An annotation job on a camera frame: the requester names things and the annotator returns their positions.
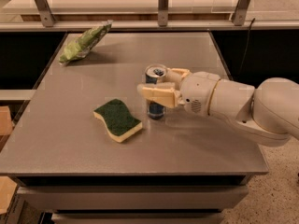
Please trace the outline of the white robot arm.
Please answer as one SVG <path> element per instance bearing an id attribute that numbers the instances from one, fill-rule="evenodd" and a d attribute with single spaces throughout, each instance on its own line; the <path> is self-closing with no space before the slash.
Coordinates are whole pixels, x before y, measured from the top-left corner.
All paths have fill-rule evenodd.
<path id="1" fill-rule="evenodd" d="M 268 78 L 254 87 L 208 72 L 167 68 L 160 82 L 137 90 L 159 105 L 181 105 L 194 115 L 220 119 L 261 145 L 280 147 L 299 139 L 299 84 L 287 78 Z"/>

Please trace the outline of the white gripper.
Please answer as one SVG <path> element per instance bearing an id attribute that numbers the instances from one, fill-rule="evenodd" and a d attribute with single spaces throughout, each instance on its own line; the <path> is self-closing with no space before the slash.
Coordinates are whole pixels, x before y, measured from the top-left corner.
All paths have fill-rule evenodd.
<path id="1" fill-rule="evenodd" d="M 182 98 L 187 112 L 206 117 L 212 93 L 220 80 L 216 74 L 191 74 L 189 69 L 168 68 L 165 83 L 139 84 L 137 91 L 146 100 L 168 108 L 177 107 Z"/>

